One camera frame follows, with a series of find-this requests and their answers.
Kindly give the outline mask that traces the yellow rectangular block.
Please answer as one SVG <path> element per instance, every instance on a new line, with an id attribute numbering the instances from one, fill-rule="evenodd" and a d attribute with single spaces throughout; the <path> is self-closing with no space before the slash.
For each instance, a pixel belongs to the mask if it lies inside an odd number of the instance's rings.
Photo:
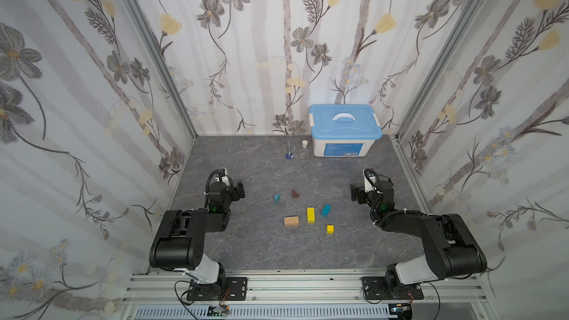
<path id="1" fill-rule="evenodd" d="M 313 207 L 307 208 L 307 223 L 313 224 L 316 221 L 316 213 Z"/>

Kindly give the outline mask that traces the tan wooden rectangular block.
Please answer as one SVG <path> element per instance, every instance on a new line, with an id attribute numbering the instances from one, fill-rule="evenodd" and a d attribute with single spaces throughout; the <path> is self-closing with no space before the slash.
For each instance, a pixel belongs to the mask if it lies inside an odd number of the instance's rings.
<path id="1" fill-rule="evenodd" d="M 287 216 L 284 217 L 284 226 L 286 227 L 296 227 L 300 225 L 299 216 Z"/>

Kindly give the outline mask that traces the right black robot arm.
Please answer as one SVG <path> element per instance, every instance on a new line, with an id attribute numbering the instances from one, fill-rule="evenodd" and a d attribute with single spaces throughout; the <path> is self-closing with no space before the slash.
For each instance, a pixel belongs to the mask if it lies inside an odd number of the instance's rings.
<path id="1" fill-rule="evenodd" d="M 487 259 L 462 217 L 396 209 L 391 178 L 371 168 L 362 172 L 364 185 L 351 185 L 351 200 L 370 207 L 372 224 L 382 231 L 421 240 L 424 254 L 389 265 L 384 276 L 363 277 L 368 300 L 423 299 L 422 284 L 468 278 L 487 270 Z"/>

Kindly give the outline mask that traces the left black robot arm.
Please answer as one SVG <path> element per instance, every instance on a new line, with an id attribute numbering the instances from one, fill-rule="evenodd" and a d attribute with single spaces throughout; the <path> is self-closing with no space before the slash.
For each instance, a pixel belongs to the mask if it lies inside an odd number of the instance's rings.
<path id="1" fill-rule="evenodd" d="M 244 301 L 247 278 L 227 276 L 224 266 L 204 252 L 205 235 L 226 230 L 232 203 L 245 197 L 244 185 L 234 182 L 225 169 L 216 169 L 207 179 L 204 196 L 204 207 L 165 212 L 151 245 L 150 266 L 189 277 L 187 302 Z"/>

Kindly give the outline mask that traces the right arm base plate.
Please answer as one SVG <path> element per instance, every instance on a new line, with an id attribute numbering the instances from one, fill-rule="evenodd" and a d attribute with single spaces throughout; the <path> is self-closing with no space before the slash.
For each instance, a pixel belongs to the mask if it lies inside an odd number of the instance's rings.
<path id="1" fill-rule="evenodd" d="M 419 284 L 401 284 L 385 277 L 361 278 L 363 294 L 367 300 L 422 300 L 424 294 Z"/>

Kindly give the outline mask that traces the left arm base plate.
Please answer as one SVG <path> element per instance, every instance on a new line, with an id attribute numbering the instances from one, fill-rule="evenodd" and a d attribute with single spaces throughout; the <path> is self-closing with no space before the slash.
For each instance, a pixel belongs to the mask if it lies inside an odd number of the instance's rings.
<path id="1" fill-rule="evenodd" d="M 186 294 L 189 302 L 244 301 L 247 295 L 247 277 L 229 277 L 213 284 L 191 283 Z"/>

